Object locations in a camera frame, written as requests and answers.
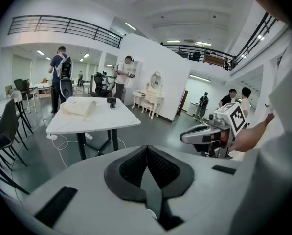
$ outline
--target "gray floor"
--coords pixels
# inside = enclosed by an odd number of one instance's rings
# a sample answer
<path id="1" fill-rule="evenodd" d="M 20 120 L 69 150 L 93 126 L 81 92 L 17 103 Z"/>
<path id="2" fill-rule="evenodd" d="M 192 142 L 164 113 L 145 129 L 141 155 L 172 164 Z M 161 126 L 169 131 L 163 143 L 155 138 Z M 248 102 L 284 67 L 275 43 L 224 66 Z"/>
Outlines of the gray floor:
<path id="1" fill-rule="evenodd" d="M 32 129 L 35 130 L 26 141 L 28 151 L 20 145 L 14 144 L 16 150 L 19 150 L 20 156 L 28 164 L 25 167 L 19 160 L 16 160 L 13 166 L 12 177 L 15 182 L 26 189 L 28 192 L 32 192 L 38 186 L 51 179 L 61 171 L 65 169 L 63 162 L 60 158 L 58 151 L 53 147 L 52 140 L 46 138 L 46 126 L 50 123 L 51 117 L 51 98 L 42 98 L 36 100 L 37 114 L 34 110 L 31 110 L 27 117 L 32 125 Z M 185 112 L 182 112 L 181 116 L 176 116 L 173 123 L 169 123 L 161 118 L 154 118 L 151 120 L 148 117 L 148 113 L 141 113 L 141 108 L 135 107 L 129 109 L 132 113 L 141 121 L 140 126 L 118 129 L 118 137 L 125 142 L 127 147 L 133 147 L 138 145 L 160 145 L 171 148 L 179 152 L 186 152 L 197 154 L 191 145 L 184 144 L 180 141 L 180 133 L 189 127 L 195 125 L 193 118 L 188 116 Z M 23 139 L 25 134 L 22 124 L 20 123 L 19 131 Z M 99 145 L 107 138 L 107 132 L 90 133 L 93 136 L 93 140 L 89 141 L 95 145 Z M 76 141 L 76 135 L 64 135 L 69 141 Z M 54 142 L 58 147 L 65 142 L 65 139 L 60 137 Z M 120 141 L 118 142 L 119 149 L 123 149 L 124 145 Z M 94 157 L 97 152 L 89 147 L 86 147 L 86 156 L 88 158 Z M 113 152 L 113 146 L 110 142 L 104 148 L 102 153 Z M 61 151 L 62 157 L 69 167 L 72 164 L 81 160 L 78 151 L 77 143 L 70 143 L 66 149 Z M 157 202 L 160 202 L 160 195 L 158 194 L 156 187 L 152 187 L 147 191 L 147 185 L 153 185 L 154 181 L 149 177 L 146 181 L 143 179 L 142 187 L 147 192 L 147 196 L 154 196 Z M 17 195 L 20 199 L 25 198 L 25 194 L 17 191 Z"/>

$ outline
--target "ceiling light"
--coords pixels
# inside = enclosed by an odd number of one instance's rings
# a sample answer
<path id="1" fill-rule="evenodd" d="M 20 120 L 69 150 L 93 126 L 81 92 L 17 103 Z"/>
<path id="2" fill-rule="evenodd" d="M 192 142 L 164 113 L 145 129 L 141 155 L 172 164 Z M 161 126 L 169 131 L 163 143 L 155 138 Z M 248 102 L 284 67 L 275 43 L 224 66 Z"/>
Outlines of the ceiling light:
<path id="1" fill-rule="evenodd" d="M 204 43 L 204 42 L 196 42 L 196 44 L 198 44 L 198 45 L 208 45 L 208 46 L 211 46 L 211 44 Z"/>
<path id="2" fill-rule="evenodd" d="M 38 50 L 37 52 L 42 56 L 44 55 L 40 50 Z"/>
<path id="3" fill-rule="evenodd" d="M 209 79 L 205 79 L 205 78 L 202 78 L 202 77 L 198 77 L 198 76 L 194 76 L 194 75 L 190 75 L 190 77 L 196 78 L 196 79 L 200 79 L 200 80 L 205 81 L 205 82 L 210 82 Z"/>
<path id="4" fill-rule="evenodd" d="M 126 25 L 128 25 L 129 28 L 132 28 L 133 30 L 136 30 L 133 26 L 129 25 L 127 22 L 125 22 Z"/>

